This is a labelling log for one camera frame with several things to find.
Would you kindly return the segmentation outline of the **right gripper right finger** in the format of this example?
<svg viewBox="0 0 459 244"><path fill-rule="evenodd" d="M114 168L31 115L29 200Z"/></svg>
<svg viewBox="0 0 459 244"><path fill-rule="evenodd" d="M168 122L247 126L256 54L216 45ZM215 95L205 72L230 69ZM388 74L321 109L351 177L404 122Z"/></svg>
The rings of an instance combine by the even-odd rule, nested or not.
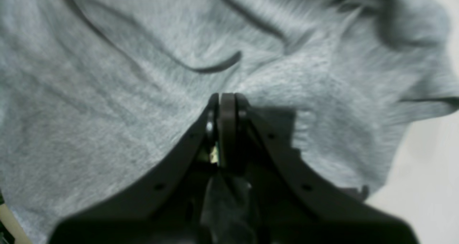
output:
<svg viewBox="0 0 459 244"><path fill-rule="evenodd" d="M251 185L259 244L417 244L408 223L343 192L236 94L243 175Z"/></svg>

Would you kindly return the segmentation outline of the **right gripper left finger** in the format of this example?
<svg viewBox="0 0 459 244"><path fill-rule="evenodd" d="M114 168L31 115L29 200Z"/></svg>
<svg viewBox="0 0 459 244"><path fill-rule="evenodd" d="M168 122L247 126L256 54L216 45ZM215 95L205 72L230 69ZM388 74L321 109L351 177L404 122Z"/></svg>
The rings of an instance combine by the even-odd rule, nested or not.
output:
<svg viewBox="0 0 459 244"><path fill-rule="evenodd" d="M201 216L208 184L228 169L236 96L213 94L167 156L125 190L59 223L50 244L212 244Z"/></svg>

